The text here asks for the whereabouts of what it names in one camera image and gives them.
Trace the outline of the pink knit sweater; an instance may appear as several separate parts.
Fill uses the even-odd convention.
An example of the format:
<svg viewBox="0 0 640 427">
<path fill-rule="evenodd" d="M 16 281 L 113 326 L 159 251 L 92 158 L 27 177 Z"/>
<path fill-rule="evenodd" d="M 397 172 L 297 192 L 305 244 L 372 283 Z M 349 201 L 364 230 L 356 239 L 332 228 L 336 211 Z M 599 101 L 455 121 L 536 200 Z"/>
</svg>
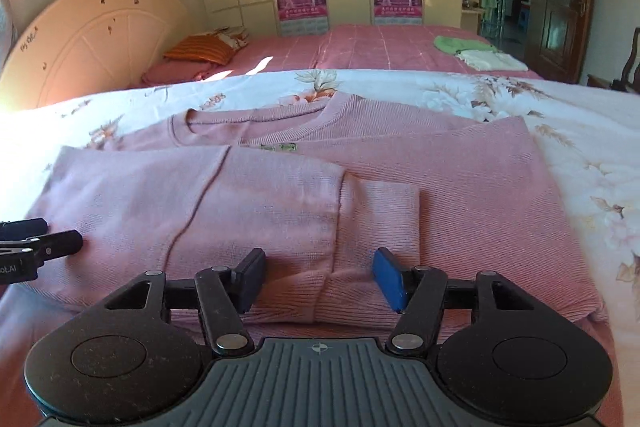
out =
<svg viewBox="0 0 640 427">
<path fill-rule="evenodd" d="M 477 124 L 336 94 L 316 104 L 189 112 L 66 148 L 35 202 L 85 237 L 30 289 L 92 305 L 144 271 L 184 279 L 268 257 L 250 321 L 389 329 L 374 252 L 464 279 L 494 270 L 570 321 L 602 319 L 559 191 L 524 121 Z"/>
</svg>

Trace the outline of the pink folded pillow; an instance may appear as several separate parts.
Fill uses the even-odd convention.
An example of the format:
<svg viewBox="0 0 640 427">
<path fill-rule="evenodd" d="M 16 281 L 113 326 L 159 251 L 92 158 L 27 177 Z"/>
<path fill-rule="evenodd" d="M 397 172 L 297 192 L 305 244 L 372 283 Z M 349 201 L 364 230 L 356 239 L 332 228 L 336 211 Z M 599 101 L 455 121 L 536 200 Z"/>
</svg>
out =
<svg viewBox="0 0 640 427">
<path fill-rule="evenodd" d="M 221 75 L 226 77 L 232 68 L 209 62 L 163 61 L 153 65 L 140 78 L 144 87 L 162 87 L 168 84 L 201 81 Z"/>
</svg>

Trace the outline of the cream wooden headboard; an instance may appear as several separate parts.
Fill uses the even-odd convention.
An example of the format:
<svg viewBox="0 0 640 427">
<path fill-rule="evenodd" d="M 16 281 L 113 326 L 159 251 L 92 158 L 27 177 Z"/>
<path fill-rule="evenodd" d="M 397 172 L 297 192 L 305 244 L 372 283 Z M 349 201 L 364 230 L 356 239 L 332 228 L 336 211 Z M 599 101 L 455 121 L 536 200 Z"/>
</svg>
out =
<svg viewBox="0 0 640 427">
<path fill-rule="evenodd" d="M 55 0 L 6 59 L 1 106 L 33 109 L 128 88 L 192 31 L 180 0 Z"/>
</svg>

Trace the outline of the white floral bed quilt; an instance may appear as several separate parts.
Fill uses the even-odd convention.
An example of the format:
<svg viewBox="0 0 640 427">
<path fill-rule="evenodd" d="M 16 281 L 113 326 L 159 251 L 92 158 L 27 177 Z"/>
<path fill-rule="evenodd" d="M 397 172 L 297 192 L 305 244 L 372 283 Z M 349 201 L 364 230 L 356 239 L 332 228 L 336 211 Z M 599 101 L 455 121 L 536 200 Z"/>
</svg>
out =
<svg viewBox="0 0 640 427">
<path fill-rule="evenodd" d="M 610 314 L 626 424 L 639 421 L 639 100 L 525 77 L 444 72 L 265 72 L 215 75 L 175 86 L 87 95 L 3 113 L 1 140 L 15 152 L 54 130 L 55 146 L 101 143 L 183 109 L 205 112 L 305 104 L 331 89 L 491 122 L 522 117 L 555 175 Z"/>
</svg>

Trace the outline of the white folded cloth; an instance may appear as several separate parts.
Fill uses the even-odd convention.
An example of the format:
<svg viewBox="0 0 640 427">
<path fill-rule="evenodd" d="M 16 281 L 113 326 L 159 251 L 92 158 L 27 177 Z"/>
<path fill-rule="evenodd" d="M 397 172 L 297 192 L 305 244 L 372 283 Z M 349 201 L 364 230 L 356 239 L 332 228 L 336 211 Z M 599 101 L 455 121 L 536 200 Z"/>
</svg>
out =
<svg viewBox="0 0 640 427">
<path fill-rule="evenodd" d="M 456 57 L 477 72 L 527 72 L 528 67 L 517 58 L 500 51 L 464 50 Z"/>
</svg>

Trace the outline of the pink checked bed sheet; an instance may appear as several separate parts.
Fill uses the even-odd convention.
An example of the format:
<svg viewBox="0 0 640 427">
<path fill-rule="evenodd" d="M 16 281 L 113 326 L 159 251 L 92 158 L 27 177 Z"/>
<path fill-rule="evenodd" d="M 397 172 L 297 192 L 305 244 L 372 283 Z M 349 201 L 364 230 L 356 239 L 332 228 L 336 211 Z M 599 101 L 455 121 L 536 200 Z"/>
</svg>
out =
<svg viewBox="0 0 640 427">
<path fill-rule="evenodd" d="M 455 55 L 434 47 L 437 36 L 475 39 L 487 42 L 472 32 L 449 26 L 369 26 L 342 25 L 324 35 L 254 38 L 246 30 L 216 30 L 208 34 L 236 49 L 228 76 L 250 72 L 284 72 L 297 69 L 376 69 L 454 72 L 474 75 Z M 490 72 L 537 79 L 536 72 Z"/>
</svg>

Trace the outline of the green folded cloth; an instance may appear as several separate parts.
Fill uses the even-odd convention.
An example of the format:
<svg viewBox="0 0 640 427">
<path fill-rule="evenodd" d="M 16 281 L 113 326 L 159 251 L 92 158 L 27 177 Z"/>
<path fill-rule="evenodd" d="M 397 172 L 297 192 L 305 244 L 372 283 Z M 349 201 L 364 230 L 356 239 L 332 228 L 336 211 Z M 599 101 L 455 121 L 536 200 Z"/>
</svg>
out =
<svg viewBox="0 0 640 427">
<path fill-rule="evenodd" d="M 434 39 L 434 47 L 442 53 L 458 55 L 466 51 L 496 52 L 497 48 L 492 44 L 475 39 L 462 39 L 456 37 L 437 36 Z"/>
</svg>

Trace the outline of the dark wooden chair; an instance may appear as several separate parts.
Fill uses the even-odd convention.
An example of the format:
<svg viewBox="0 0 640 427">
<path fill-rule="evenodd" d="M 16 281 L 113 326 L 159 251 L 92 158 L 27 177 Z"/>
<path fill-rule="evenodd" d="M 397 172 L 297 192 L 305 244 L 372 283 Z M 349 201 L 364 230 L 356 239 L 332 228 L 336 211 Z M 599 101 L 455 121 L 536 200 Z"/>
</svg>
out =
<svg viewBox="0 0 640 427">
<path fill-rule="evenodd" d="M 595 75 L 587 76 L 587 86 L 618 92 L 638 94 L 640 87 L 640 65 L 639 65 L 639 36 L 640 28 L 634 30 L 631 39 L 629 56 L 620 73 L 620 77 L 613 80 L 605 80 Z"/>
</svg>

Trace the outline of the purple poster lower left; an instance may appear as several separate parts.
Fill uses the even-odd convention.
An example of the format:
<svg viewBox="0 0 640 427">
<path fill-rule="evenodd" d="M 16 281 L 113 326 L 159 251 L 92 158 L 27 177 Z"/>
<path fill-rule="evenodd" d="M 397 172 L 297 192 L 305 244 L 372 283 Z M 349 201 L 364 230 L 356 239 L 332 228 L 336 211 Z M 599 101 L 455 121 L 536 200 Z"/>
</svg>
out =
<svg viewBox="0 0 640 427">
<path fill-rule="evenodd" d="M 323 35 L 329 30 L 326 0 L 276 0 L 280 35 Z"/>
</svg>

